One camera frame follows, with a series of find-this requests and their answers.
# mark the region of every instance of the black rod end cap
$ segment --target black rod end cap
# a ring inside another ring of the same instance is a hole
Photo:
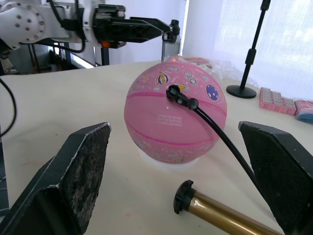
[[[194,183],[193,181],[187,180],[184,183],[182,183],[178,188],[173,202],[174,211],[176,214],[179,214],[179,212],[182,210],[184,211],[189,210],[190,202],[196,192],[195,189],[191,188],[193,183]]]

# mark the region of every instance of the white table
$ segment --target white table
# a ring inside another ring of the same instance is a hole
[[[105,170],[86,234],[224,235],[190,213],[174,213],[175,192],[188,179],[195,182],[194,188],[200,192],[282,232],[266,202],[222,141],[195,166],[181,171],[158,168],[139,155],[124,123],[124,103],[131,83],[154,64],[3,77],[18,105],[17,123],[3,139],[10,206],[69,134],[108,121],[112,133]],[[225,95],[228,103],[225,132],[248,162],[238,131],[241,120],[285,130],[313,154],[311,125],[289,115],[260,109],[258,98],[244,100],[226,92]],[[10,98],[0,87],[2,128],[12,117],[11,109]]]

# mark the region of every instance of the gold metal rod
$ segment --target gold metal rod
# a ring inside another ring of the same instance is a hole
[[[188,211],[231,235],[281,235],[199,192],[195,192]]]

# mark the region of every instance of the clear plastic bag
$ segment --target clear plastic bag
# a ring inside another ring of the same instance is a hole
[[[217,80],[234,80],[241,81],[243,72],[239,71],[231,62],[220,60],[208,60],[200,57],[174,56],[165,58],[164,61],[181,61],[195,64]],[[258,83],[251,77],[248,78],[247,83],[255,87],[260,87]]]

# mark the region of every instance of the black stand base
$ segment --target black stand base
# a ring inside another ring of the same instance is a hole
[[[256,97],[256,91],[248,87],[241,89],[238,85],[231,85],[226,88],[226,91],[235,97],[243,99],[252,99]]]

